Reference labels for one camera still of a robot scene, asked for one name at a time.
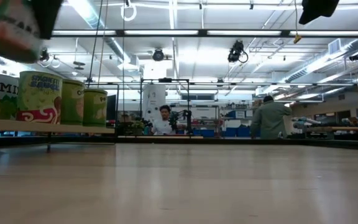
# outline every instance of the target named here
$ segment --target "wall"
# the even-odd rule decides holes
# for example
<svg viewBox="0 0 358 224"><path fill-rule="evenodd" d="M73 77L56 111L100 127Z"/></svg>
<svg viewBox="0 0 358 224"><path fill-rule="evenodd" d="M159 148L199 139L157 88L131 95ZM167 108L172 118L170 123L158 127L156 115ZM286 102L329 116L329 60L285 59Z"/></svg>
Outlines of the wall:
<svg viewBox="0 0 358 224"><path fill-rule="evenodd" d="M315 105L309 104L307 108L303 105L295 105L292 107L293 116L314 116L321 113L351 111L351 116L357 116L358 109L358 91L345 92L345 100L338 100L338 94L326 99L325 103Z"/></svg>

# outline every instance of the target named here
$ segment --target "duct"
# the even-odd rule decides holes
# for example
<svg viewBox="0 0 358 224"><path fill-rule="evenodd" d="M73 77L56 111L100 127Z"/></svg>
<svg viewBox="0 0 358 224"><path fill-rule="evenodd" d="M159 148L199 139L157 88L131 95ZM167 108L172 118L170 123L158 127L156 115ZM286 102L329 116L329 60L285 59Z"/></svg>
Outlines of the duct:
<svg viewBox="0 0 358 224"><path fill-rule="evenodd" d="M99 14L94 7L91 0L68 0L74 10L85 20L85 22L92 29L104 30L106 26L102 18L99 18ZM104 42L111 48L111 50L117 55L121 62L130 62L128 54L124 52L118 42L112 37L103 37Z"/></svg>
<svg viewBox="0 0 358 224"><path fill-rule="evenodd" d="M317 55L316 57L306 61L299 67L294 68L289 71L284 78L282 78L278 83L290 83L297 78L308 75L320 68L323 68L336 60L344 57L348 57L358 51L358 39L340 39L341 41L341 50L335 54L330 54L329 50L325 50L323 53ZM277 89L276 86L266 86L263 87L259 92L263 94L268 94L271 91Z"/></svg>

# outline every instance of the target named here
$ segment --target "blue bin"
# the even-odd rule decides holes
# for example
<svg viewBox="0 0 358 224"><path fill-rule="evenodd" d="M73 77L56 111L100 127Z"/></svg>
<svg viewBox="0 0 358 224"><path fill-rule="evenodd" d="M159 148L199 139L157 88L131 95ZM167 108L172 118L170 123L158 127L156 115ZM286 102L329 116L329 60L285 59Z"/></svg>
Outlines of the blue bin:
<svg viewBox="0 0 358 224"><path fill-rule="evenodd" d="M193 134L194 135L201 135L201 130L194 129Z"/></svg>
<svg viewBox="0 0 358 224"><path fill-rule="evenodd" d="M224 132L225 137L235 137L237 134L237 128L226 128Z"/></svg>
<svg viewBox="0 0 358 224"><path fill-rule="evenodd" d="M213 138L215 137L214 130L201 130L201 135L206 138Z"/></svg>
<svg viewBox="0 0 358 224"><path fill-rule="evenodd" d="M237 130L237 137L251 137L249 128L239 128Z"/></svg>

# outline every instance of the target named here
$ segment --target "metal frame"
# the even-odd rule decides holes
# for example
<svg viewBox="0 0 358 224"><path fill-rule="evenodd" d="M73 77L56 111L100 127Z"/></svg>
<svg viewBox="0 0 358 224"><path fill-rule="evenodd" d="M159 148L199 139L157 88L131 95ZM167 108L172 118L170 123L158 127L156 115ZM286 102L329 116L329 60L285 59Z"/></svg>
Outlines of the metal frame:
<svg viewBox="0 0 358 224"><path fill-rule="evenodd" d="M120 85L140 85L143 84L142 80L140 82L122 82ZM176 85L174 83L154 83L156 85ZM358 86L358 83L277 83L277 82L226 82L226 83L210 83L210 82L188 82L190 85L202 85L202 86L216 86L216 85L226 85L226 86L266 86L266 85L288 85L288 86ZM117 85L113 82L100 82L100 83L90 83L90 85Z"/></svg>
<svg viewBox="0 0 358 224"><path fill-rule="evenodd" d="M129 34L126 31L136 32L141 31L144 34ZM212 34L209 31L216 32L232 32L233 34ZM277 34L269 34L268 32L277 32ZM52 37L251 37L251 38L295 38L293 33L295 30L288 29L106 29L96 32L95 30L54 30ZM321 32L319 34L305 34L301 35L303 38L358 38L358 35L342 35L332 34L335 32L358 32L358 30L300 30L299 32Z"/></svg>

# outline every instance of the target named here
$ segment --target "man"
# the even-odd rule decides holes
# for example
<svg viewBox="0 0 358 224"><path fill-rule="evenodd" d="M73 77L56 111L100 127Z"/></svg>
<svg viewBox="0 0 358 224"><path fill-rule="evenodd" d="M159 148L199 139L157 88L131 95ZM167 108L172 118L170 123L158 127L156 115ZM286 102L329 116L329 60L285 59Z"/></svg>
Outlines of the man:
<svg viewBox="0 0 358 224"><path fill-rule="evenodd" d="M278 139L287 136L283 116L291 115L292 110L282 103L276 103L273 97L266 96L264 104L260 106L252 118L251 137L255 139L260 129L261 139Z"/></svg>

